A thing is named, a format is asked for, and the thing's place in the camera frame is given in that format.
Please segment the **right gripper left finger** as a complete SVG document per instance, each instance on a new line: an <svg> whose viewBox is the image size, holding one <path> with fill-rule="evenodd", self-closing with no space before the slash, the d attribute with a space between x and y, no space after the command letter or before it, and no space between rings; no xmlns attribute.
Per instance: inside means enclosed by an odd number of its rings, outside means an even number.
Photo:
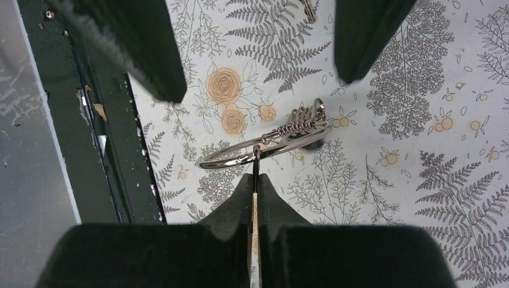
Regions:
<svg viewBox="0 0 509 288"><path fill-rule="evenodd" d="M55 246L38 287L249 287L253 176L194 224L81 224Z"/></svg>

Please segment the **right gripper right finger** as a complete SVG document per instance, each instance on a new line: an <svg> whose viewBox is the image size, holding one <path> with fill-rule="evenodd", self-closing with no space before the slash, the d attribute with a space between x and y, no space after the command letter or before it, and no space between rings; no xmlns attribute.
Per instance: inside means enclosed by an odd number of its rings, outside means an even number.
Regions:
<svg viewBox="0 0 509 288"><path fill-rule="evenodd" d="M256 181L261 287L454 287L438 244L416 226L313 225Z"/></svg>

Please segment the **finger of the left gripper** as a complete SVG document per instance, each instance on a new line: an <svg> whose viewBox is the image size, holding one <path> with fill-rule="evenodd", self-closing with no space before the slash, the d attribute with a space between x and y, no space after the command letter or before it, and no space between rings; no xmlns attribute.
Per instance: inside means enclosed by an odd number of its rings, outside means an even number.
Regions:
<svg viewBox="0 0 509 288"><path fill-rule="evenodd" d="M336 1L334 63L341 82L365 78L416 0Z"/></svg>
<svg viewBox="0 0 509 288"><path fill-rule="evenodd" d="M187 82L166 1L56 1L55 7L156 100L183 101Z"/></svg>

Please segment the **blue tag key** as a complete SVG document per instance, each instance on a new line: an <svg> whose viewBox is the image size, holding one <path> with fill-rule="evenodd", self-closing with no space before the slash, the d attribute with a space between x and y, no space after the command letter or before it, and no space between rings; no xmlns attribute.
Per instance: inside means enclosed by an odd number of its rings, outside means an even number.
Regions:
<svg viewBox="0 0 509 288"><path fill-rule="evenodd" d="M300 0L304 6L304 13L308 18L309 23L316 22L316 7L311 0Z"/></svg>

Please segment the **metal keyring with keys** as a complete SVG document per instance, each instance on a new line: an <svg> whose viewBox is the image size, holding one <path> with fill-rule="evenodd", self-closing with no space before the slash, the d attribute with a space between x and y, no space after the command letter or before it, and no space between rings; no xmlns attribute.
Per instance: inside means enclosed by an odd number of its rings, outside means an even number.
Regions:
<svg viewBox="0 0 509 288"><path fill-rule="evenodd" d="M293 109L285 124L258 138L220 149L199 163L202 169L224 169L250 164L323 139L333 126L327 120L324 102L316 98L311 106Z"/></svg>

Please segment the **floral patterned mat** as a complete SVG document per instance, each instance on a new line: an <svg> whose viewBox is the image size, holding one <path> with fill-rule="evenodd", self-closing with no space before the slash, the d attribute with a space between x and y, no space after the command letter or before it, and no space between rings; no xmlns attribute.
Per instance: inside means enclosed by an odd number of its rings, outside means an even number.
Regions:
<svg viewBox="0 0 509 288"><path fill-rule="evenodd" d="M132 82L144 154L169 223L201 220L250 166L200 160L259 137L315 98L321 148L264 160L316 224L410 224L459 287L508 286L508 2L418 1L362 81L333 64L334 1L167 1L188 91L156 102Z"/></svg>

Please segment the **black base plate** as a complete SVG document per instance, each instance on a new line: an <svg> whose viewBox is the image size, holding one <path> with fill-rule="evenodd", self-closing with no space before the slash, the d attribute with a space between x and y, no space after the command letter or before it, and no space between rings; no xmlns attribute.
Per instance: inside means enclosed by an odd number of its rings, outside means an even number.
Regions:
<svg viewBox="0 0 509 288"><path fill-rule="evenodd" d="M18 1L83 223L164 224L127 73L49 1Z"/></svg>

